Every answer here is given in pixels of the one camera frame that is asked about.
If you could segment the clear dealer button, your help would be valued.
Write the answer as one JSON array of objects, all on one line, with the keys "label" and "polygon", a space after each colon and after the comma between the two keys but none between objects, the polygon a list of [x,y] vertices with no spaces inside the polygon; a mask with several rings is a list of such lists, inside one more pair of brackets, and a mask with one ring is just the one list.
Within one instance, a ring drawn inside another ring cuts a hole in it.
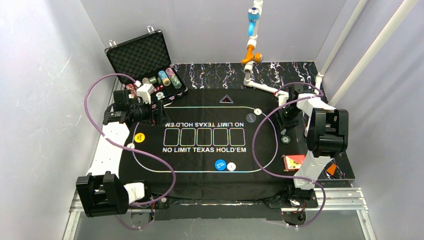
[{"label": "clear dealer button", "polygon": [[245,117],[246,121],[249,123],[255,123],[257,120],[257,116],[254,113],[248,113]]}]

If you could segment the blue small blind button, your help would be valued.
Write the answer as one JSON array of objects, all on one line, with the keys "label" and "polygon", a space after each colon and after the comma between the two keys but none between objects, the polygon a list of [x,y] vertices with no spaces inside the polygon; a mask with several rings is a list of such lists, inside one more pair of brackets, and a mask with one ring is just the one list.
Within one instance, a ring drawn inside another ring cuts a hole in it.
[{"label": "blue small blind button", "polygon": [[223,159],[218,159],[214,163],[215,169],[218,171],[224,171],[227,168],[227,163]]}]

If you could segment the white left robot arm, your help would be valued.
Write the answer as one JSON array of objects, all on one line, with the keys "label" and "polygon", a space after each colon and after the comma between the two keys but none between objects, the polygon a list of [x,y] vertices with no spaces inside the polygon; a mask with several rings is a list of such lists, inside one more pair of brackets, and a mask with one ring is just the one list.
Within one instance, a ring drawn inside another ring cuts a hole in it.
[{"label": "white left robot arm", "polygon": [[76,180],[76,190],[87,217],[123,215],[131,204],[146,200],[144,180],[121,182],[119,166],[123,151],[133,151],[125,146],[133,124],[165,124],[167,115],[163,103],[153,105],[152,93],[142,87],[135,94],[128,89],[114,91],[114,102],[104,112],[93,163],[87,174]]}]

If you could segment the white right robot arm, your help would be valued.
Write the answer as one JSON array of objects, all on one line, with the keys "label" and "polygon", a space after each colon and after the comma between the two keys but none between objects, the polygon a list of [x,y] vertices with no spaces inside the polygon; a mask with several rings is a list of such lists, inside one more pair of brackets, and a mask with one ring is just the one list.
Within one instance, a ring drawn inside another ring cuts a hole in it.
[{"label": "white right robot arm", "polygon": [[294,174],[295,190],[309,191],[315,187],[325,166],[346,151],[349,135],[349,113],[345,109],[335,108],[317,95],[305,90],[306,83],[291,82],[285,85],[286,106],[277,112],[281,132],[295,128],[301,123],[300,113],[309,117],[306,126],[307,153],[300,169]]}]

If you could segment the yellow big blind button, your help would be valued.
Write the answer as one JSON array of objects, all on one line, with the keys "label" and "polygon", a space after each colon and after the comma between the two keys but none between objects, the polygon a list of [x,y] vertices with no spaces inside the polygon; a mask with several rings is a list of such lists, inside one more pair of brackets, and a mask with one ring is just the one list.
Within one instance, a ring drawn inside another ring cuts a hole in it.
[{"label": "yellow big blind button", "polygon": [[140,132],[140,133],[136,133],[136,134],[134,135],[134,137],[133,137],[133,140],[134,140],[136,143],[142,143],[142,142],[144,142],[144,141],[145,141],[145,139],[146,139],[146,136],[145,136],[145,134],[144,134],[144,133],[142,133],[142,132]]}]

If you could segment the green poker chip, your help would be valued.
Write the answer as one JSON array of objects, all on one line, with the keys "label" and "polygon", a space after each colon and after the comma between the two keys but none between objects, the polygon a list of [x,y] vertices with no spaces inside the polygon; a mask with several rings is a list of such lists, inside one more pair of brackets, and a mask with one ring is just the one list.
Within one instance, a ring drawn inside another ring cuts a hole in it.
[{"label": "green poker chip", "polygon": [[281,142],[282,142],[283,144],[289,144],[289,143],[290,143],[290,141],[291,141],[291,138],[290,138],[288,135],[283,135],[283,136],[281,137]]}]

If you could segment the white grey poker chip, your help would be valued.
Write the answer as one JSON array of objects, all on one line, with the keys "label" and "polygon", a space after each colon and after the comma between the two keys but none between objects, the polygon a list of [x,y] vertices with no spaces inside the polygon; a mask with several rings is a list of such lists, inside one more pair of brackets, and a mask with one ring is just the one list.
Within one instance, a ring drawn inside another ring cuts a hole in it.
[{"label": "white grey poker chip", "polygon": [[237,168],[237,166],[236,166],[236,164],[235,164],[234,162],[229,162],[229,163],[226,165],[226,169],[227,169],[228,171],[230,171],[230,172],[235,171],[235,170],[236,170],[236,168]]},{"label": "white grey poker chip", "polygon": [[130,149],[135,149],[135,144],[133,142],[130,142],[126,147]]},{"label": "white grey poker chip", "polygon": [[254,114],[255,114],[255,115],[257,115],[257,116],[260,116],[260,115],[262,114],[262,110],[261,110],[261,109],[259,109],[259,108],[254,109],[254,110],[253,110],[253,112],[254,112]]}]

